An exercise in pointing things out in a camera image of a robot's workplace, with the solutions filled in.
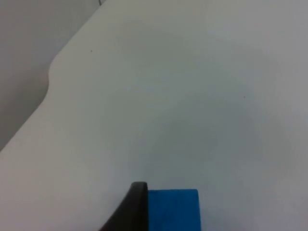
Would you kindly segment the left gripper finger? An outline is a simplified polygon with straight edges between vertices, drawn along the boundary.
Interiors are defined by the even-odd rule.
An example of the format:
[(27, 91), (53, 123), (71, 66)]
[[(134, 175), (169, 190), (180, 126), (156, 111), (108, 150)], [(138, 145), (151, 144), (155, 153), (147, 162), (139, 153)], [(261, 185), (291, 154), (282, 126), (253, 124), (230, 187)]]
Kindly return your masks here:
[(147, 231), (148, 185), (133, 182), (115, 212), (100, 231)]

